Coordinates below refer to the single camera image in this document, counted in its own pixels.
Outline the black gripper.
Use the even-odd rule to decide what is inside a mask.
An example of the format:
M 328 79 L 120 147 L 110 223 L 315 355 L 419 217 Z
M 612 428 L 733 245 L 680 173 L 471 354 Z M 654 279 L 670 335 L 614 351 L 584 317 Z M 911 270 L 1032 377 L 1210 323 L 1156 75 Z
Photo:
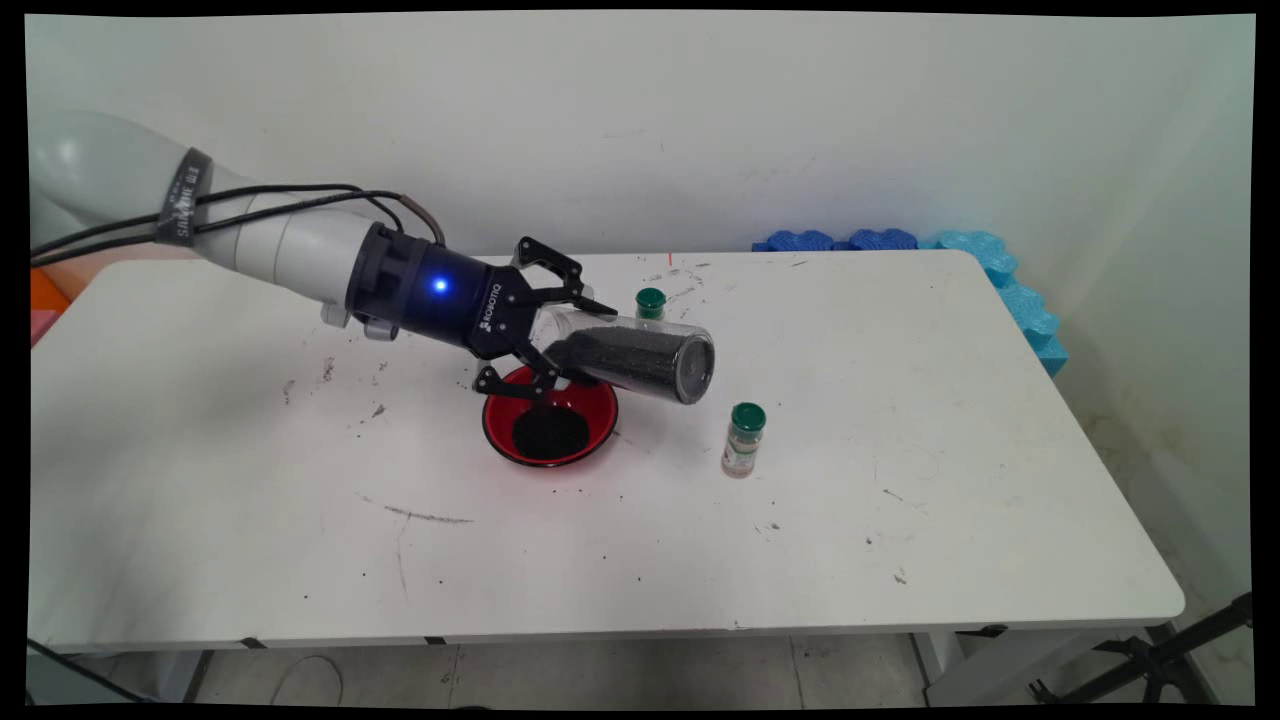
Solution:
M 356 255 L 346 311 L 392 337 L 408 332 L 465 348 L 479 359 L 476 393 L 545 401 L 571 379 L 532 346 L 535 307 L 568 304 L 598 316 L 618 313 L 588 296 L 580 263 L 540 241 L 521 238 L 509 265 L 490 265 L 376 223 Z M 521 273 L 529 266 L 561 284 L 532 290 Z M 493 359 L 507 355 L 522 363 L 527 380 L 507 380 L 494 369 Z

